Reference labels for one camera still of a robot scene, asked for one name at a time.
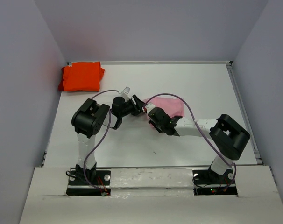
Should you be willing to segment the pink t-shirt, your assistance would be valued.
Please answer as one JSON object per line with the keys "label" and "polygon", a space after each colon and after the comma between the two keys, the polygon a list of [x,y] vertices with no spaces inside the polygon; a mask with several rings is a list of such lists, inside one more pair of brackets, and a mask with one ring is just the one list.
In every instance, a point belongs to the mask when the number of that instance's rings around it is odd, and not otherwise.
{"label": "pink t-shirt", "polygon": [[184,116],[184,104],[180,99],[156,97],[151,100],[148,98],[147,100],[148,103],[153,103],[156,107],[162,108],[171,118],[174,116]]}

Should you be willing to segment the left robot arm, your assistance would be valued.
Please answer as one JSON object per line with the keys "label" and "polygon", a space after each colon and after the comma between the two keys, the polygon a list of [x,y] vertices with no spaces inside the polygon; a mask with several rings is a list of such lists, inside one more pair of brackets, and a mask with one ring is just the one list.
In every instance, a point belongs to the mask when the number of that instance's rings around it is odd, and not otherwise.
{"label": "left robot arm", "polygon": [[98,104],[95,100],[87,99],[75,112],[71,124],[78,137],[78,161],[76,169],[80,170],[79,178],[84,184],[91,184],[95,180],[96,160],[95,137],[102,126],[118,129],[122,118],[127,115],[138,116],[144,102],[136,95],[126,97],[117,96],[112,105]]}

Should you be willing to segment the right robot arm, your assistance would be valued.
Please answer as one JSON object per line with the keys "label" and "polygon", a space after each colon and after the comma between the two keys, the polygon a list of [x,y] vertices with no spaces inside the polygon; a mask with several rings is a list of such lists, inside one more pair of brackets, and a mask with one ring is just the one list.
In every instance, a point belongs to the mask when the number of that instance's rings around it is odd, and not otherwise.
{"label": "right robot arm", "polygon": [[169,136],[203,137],[217,156],[207,171],[210,182],[218,183],[226,170],[239,160],[250,134],[232,117],[222,114],[217,119],[192,120],[183,116],[170,117],[166,112],[150,103],[145,106],[149,123],[159,132]]}

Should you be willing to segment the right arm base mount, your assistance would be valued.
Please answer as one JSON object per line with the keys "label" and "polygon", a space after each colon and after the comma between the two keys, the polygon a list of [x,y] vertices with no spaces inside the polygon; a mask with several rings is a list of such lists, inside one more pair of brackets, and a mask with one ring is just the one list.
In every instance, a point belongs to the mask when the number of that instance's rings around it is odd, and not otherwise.
{"label": "right arm base mount", "polygon": [[192,171],[193,192],[195,196],[238,195],[235,177],[236,168],[227,169],[219,175],[208,169],[194,169]]}

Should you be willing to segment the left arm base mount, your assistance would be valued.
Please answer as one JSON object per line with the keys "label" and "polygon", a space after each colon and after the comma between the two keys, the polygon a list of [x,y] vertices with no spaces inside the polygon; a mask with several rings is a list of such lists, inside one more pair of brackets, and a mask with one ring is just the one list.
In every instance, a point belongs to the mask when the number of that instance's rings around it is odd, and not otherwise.
{"label": "left arm base mount", "polygon": [[68,176],[68,196],[110,196],[111,170],[92,169],[85,171],[79,165],[65,172]]}

